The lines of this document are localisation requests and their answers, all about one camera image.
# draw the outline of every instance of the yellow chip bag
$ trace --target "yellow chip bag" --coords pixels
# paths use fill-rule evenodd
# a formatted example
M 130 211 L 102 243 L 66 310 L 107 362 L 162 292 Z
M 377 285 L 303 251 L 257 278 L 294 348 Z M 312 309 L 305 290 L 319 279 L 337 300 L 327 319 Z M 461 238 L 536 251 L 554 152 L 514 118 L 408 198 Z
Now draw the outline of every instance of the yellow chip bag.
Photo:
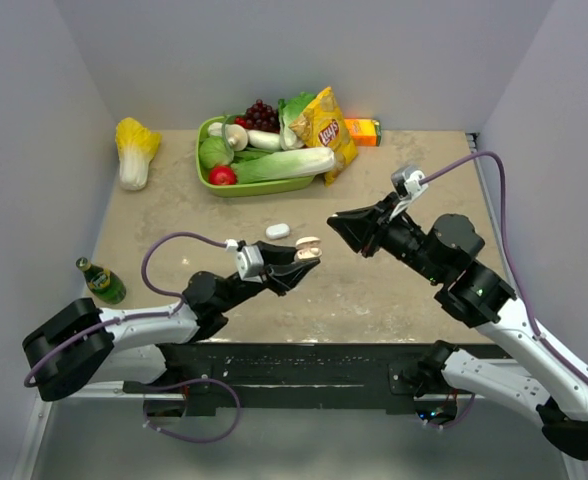
M 334 183 L 358 155 L 332 87 L 319 93 L 289 127 L 308 147 L 330 147 L 334 150 L 336 166 L 325 173 L 325 185 Z

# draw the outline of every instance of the table surface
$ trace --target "table surface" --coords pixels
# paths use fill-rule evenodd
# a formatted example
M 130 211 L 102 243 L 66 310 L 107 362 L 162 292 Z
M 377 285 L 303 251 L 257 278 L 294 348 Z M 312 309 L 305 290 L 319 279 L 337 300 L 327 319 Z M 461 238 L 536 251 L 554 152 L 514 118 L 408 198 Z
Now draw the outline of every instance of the table surface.
M 173 299 L 149 291 L 140 278 L 148 247 L 163 235 L 190 230 L 213 239 L 266 240 L 265 228 L 287 223 L 293 245 L 304 236 L 322 239 L 321 265 L 285 297 L 271 292 L 228 312 L 228 325 L 213 340 L 243 342 L 433 342 L 487 341 L 445 314 L 433 300 L 436 288 L 386 252 L 354 254 L 326 222 L 334 212 L 376 203 L 392 190 L 390 174 L 405 164 L 426 174 L 469 154 L 462 132 L 390 131 L 380 147 L 359 156 L 330 187 L 317 178 L 308 188 L 278 195 L 223 199 L 200 184 L 195 170 L 195 130 L 162 131 L 145 189 L 128 192 L 118 181 L 107 209 L 94 261 L 123 279 L 122 308 Z M 474 165 L 430 184 L 409 210 L 427 231 L 444 213 L 467 215 L 486 245 L 479 259 L 504 275 L 501 257 Z M 182 291 L 190 276 L 207 270 L 234 272 L 233 256 L 191 239 L 174 239 L 152 257 L 149 277 L 161 288 Z

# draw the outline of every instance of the green cabbage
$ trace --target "green cabbage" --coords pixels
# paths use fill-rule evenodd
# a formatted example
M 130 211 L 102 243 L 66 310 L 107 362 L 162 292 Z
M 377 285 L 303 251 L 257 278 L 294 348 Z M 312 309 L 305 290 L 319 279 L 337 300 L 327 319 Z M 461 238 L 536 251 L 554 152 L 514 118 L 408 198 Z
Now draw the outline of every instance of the green cabbage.
M 283 150 L 293 150 L 304 145 L 289 125 L 303 113 L 305 107 L 315 98 L 316 95 L 313 93 L 302 92 L 298 97 L 291 98 L 287 102 L 282 98 L 278 101 L 278 121 L 281 125 L 280 141 Z
M 335 164 L 331 148 L 316 147 L 274 152 L 248 162 L 235 162 L 231 167 L 237 182 L 243 184 L 308 177 L 329 172 Z
M 198 160 L 208 170 L 219 165 L 229 165 L 233 159 L 234 152 L 225 147 L 221 137 L 207 137 L 198 148 Z

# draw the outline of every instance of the grapes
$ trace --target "grapes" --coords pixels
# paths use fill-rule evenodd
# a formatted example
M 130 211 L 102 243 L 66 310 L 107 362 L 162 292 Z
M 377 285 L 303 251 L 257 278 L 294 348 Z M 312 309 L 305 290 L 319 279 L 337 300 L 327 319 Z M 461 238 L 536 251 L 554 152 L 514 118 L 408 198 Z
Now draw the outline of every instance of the grapes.
M 245 110 L 245 115 L 236 117 L 234 123 L 249 130 L 262 130 L 264 132 L 278 133 L 278 109 L 263 103 L 260 98 L 252 106 Z

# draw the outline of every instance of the beer bottle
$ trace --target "beer bottle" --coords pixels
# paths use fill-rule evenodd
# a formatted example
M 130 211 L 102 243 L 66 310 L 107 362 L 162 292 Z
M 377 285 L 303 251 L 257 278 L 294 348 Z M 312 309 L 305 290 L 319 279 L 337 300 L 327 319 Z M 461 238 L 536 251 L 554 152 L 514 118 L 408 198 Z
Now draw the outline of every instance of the beer bottle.
M 100 300 L 111 305 L 117 304 L 125 298 L 127 290 L 123 281 L 114 272 L 92 263 L 85 257 L 76 261 L 76 266 L 83 272 L 87 288 Z

